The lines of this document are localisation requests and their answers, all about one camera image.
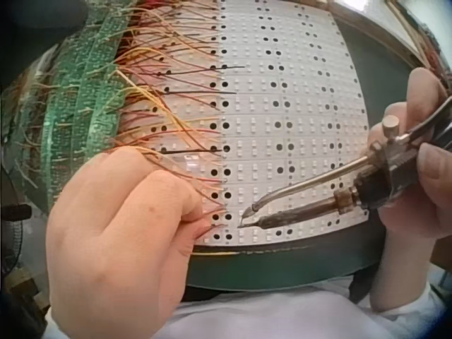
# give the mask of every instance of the fingernail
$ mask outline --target fingernail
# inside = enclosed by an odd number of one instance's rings
[[[417,169],[430,179],[438,179],[441,168],[441,153],[435,146],[423,143],[417,155]]]

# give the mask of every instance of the hand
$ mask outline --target hand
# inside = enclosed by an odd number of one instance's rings
[[[424,121],[446,99],[439,80],[426,69],[415,69],[408,81],[407,102],[386,108],[400,120],[401,133]],[[368,144],[383,138],[381,124]],[[410,187],[391,206],[379,209],[383,224],[395,233],[438,239],[452,234],[452,154],[423,143],[417,158],[420,183]]]
[[[62,191],[47,226],[52,316],[71,338],[150,338],[184,292],[210,229],[186,181],[133,148],[99,154]]]

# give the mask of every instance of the white shirt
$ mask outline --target white shirt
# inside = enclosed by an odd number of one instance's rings
[[[444,310],[427,284],[421,297],[383,314],[368,298],[347,299],[350,278],[284,292],[220,295],[181,304],[153,339],[382,339],[417,338]],[[48,314],[44,339],[67,338]]]

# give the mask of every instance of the dark green surface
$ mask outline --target dark green surface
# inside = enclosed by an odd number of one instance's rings
[[[389,104],[405,100],[410,67],[364,33],[343,23],[338,27],[355,64],[372,126]],[[297,249],[193,257],[188,283],[217,290],[273,290],[353,273],[376,263],[381,255],[384,227],[376,213],[370,220],[282,245]]]

